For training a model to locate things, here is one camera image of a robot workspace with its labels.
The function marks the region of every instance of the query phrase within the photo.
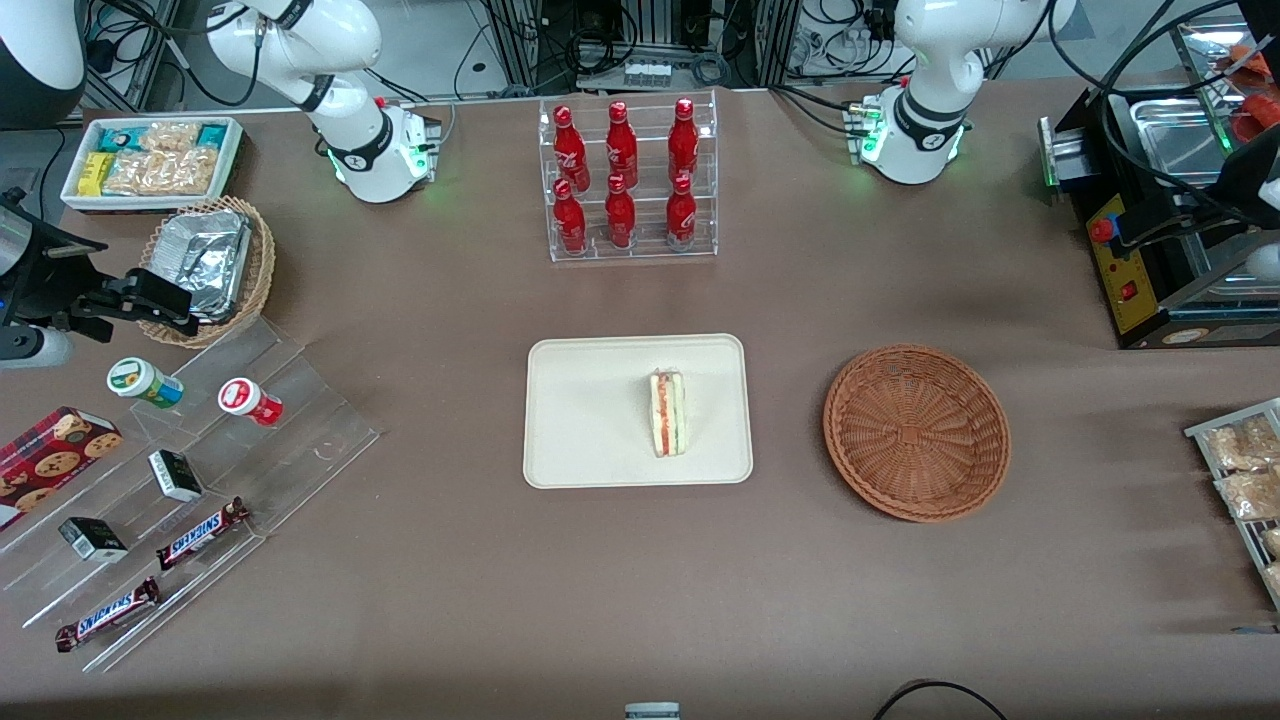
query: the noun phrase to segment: wicker basket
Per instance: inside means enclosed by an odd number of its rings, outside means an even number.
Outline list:
[[[262,215],[252,205],[238,197],[219,197],[211,202],[183,208],[175,215],[211,213],[214,210],[236,210],[247,215],[253,223],[253,234],[250,237],[248,258],[244,259],[244,277],[241,281],[236,315],[220,325],[200,325],[196,337],[187,337],[173,328],[156,323],[138,323],[142,325],[142,332],[151,340],[192,350],[209,347],[215,340],[229,333],[246,319],[257,315],[266,305],[266,296],[271,292],[271,272],[275,270],[275,241],[271,238],[271,228],[266,227]],[[157,227],[151,233],[151,242],[147,242],[142,251],[143,268],[151,264],[151,254],[155,251],[159,237],[160,228]]]
[[[968,365],[919,345],[855,357],[822,414],[836,468],[867,502],[916,523],[982,507],[1009,470],[1009,421]]]

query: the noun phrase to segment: brown table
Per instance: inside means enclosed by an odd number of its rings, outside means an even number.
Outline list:
[[[648,268],[550,265],[535,101],[465,106],[439,182],[387,206],[334,182],[301,114],[243,115],[238,192],[279,242],[268,315],[387,434],[106,675],[0,605],[0,716],[598,719],[672,698],[691,720],[846,719],[934,676],[1014,717],[1274,717],[1280,637],[1226,634],[1274,616],[1180,429],[1280,395],[1280,351],[1114,350],[1037,159],[1036,119],[1078,91],[992,83],[925,187],[851,168],[772,95],[721,92],[721,256]],[[64,227],[122,270],[155,222]],[[530,346],[696,332],[746,346],[749,480],[525,484]],[[187,357],[116,336],[0,375],[0,437],[60,404],[123,414],[119,356]],[[832,377],[900,341],[965,359],[1009,414],[1009,479],[974,516],[890,519],[827,459]],[[983,716],[920,694],[896,716]]]

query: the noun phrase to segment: snickers bar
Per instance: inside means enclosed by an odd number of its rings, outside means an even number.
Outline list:
[[[157,550],[156,556],[160,559],[160,570],[169,570],[174,565],[200,552],[201,548],[212,542],[214,538],[225,533],[232,528],[232,525],[239,523],[244,518],[248,518],[248,509],[244,507],[244,502],[239,497],[236,497],[224,505],[218,512],[210,515],[207,520],[187,530],[187,533],[180,538],[173,541],[173,544],[166,548]]]
[[[142,580],[142,584],[137,589],[79,623],[59,628],[56,639],[58,652],[70,652],[93,633],[119,623],[125,615],[131,615],[133,611],[147,605],[160,605],[160,587],[156,585],[155,578]]]

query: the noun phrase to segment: red soda bottle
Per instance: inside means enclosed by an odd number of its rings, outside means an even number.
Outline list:
[[[635,242],[636,202],[627,192],[627,181],[622,173],[609,176],[609,197],[604,201],[604,211],[609,215],[609,242],[620,250],[631,247]]]
[[[609,135],[604,138],[609,154],[609,172],[622,173],[627,187],[640,181],[640,158],[636,149],[636,131],[627,122],[627,104],[621,100],[609,104]]]
[[[564,252],[581,255],[586,252],[586,217],[582,206],[573,197],[573,188],[567,179],[556,178],[552,190],[556,192],[552,214],[556,215],[556,232],[564,243]]]
[[[680,173],[694,177],[698,169],[698,128],[694,127],[694,101],[687,97],[676,100],[676,123],[671,126],[671,135],[667,137],[667,155],[672,183]]]
[[[689,173],[680,173],[673,183],[676,191],[667,200],[667,245],[677,252],[689,250],[694,243],[694,215],[698,214],[698,202],[689,193],[692,184]]]
[[[573,113],[558,105],[552,117],[556,119],[556,164],[561,177],[573,183],[573,192],[586,192],[591,187],[591,173],[586,169],[586,143],[573,127]]]

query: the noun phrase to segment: cookie box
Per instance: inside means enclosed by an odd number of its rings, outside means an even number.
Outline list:
[[[111,423],[59,407],[0,447],[0,530],[123,442]]]

